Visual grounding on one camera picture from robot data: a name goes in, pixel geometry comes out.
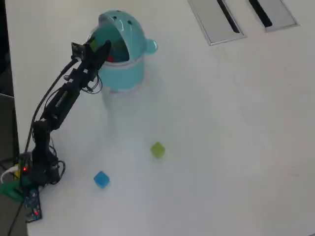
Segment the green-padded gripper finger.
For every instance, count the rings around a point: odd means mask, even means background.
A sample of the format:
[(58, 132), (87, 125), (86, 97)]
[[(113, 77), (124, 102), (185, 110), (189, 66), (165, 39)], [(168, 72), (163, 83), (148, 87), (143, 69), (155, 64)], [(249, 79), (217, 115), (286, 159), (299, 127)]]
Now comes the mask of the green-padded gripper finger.
[(83, 47), (83, 59), (94, 59), (97, 51), (97, 43), (95, 37), (89, 37)]

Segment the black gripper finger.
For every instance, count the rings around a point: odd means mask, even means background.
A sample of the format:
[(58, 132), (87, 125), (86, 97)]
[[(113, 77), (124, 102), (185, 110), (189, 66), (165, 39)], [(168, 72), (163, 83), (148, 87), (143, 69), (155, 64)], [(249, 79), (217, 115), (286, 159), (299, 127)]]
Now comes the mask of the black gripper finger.
[(106, 62), (111, 50), (111, 41), (107, 40), (95, 53), (94, 67), (96, 71), (99, 71), (103, 64)]

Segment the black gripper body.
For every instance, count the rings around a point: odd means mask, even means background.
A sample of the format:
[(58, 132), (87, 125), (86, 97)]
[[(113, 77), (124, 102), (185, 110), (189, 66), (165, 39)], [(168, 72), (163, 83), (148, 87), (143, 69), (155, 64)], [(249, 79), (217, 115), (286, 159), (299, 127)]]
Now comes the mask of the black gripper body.
[(77, 81), (94, 81), (97, 72), (97, 55), (81, 56), (77, 68)]

